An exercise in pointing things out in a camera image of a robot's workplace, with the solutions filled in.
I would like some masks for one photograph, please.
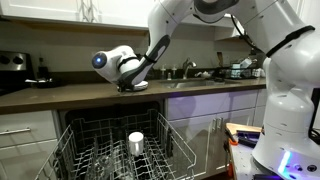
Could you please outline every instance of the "stove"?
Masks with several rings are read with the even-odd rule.
[[[34,79],[30,55],[0,51],[0,96],[30,87],[26,79]]]

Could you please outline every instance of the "stove knob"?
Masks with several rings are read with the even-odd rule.
[[[15,57],[14,59],[13,59],[13,62],[15,63],[15,64],[22,64],[23,63],[23,60],[21,59],[21,58],[19,58],[19,57]]]
[[[10,59],[5,56],[0,56],[0,63],[1,64],[9,64]]]

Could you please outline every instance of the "blue light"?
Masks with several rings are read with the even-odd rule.
[[[283,156],[282,160],[281,160],[281,164],[280,164],[280,166],[278,168],[278,172],[279,173],[283,174],[284,169],[285,169],[285,167],[287,166],[287,164],[288,164],[288,162],[290,160],[290,157],[291,157],[291,152],[286,151],[284,153],[284,156]]]

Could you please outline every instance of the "dishwasher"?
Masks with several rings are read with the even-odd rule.
[[[63,112],[62,133],[36,180],[194,179],[196,155],[155,102]],[[144,135],[130,153],[128,136]]]

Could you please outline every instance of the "kitchen sink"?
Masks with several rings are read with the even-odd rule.
[[[161,81],[162,87],[166,88],[187,88],[187,87],[199,87],[199,86],[215,86],[215,85],[224,85],[224,84],[237,84],[238,82],[234,81],[224,81],[224,82],[216,82],[213,80],[189,80],[189,79],[179,79],[179,80],[171,80],[171,81]]]

